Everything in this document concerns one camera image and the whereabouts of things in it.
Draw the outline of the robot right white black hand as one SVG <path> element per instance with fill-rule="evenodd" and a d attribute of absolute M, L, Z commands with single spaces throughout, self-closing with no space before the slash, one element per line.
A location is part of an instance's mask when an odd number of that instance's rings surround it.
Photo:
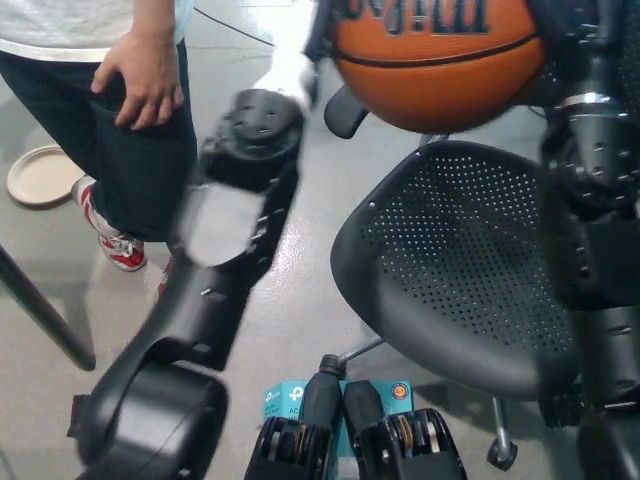
<path fill-rule="evenodd" d="M 533 101 L 540 105 L 560 99 L 571 79 L 570 69 L 581 52 L 579 43 L 596 28 L 595 1 L 529 1 L 538 32 L 541 34 L 546 65 L 534 88 Z M 639 3 L 624 1 L 622 19 L 616 27 L 622 35 L 621 56 L 617 61 L 623 100 L 639 101 Z"/>

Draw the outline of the robot left white black hand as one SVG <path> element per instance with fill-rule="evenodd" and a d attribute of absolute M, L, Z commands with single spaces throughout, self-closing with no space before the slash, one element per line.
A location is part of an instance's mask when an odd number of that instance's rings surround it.
<path fill-rule="evenodd" d="M 313 109 L 317 103 L 318 65 L 328 55 L 333 43 L 333 31 L 340 4 L 340 1 L 331 0 L 299 1 L 297 4 L 300 14 L 298 24 L 303 33 L 300 48 L 303 68 L 300 81 L 309 109 Z"/>

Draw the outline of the person left hand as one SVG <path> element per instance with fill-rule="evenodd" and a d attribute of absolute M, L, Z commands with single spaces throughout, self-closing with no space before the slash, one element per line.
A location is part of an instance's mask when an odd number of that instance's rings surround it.
<path fill-rule="evenodd" d="M 160 15 L 134 15 L 132 27 L 108 51 L 96 70 L 91 90 L 103 92 L 115 75 L 122 76 L 125 99 L 115 123 L 140 130 L 166 123 L 183 103 L 175 22 Z"/>

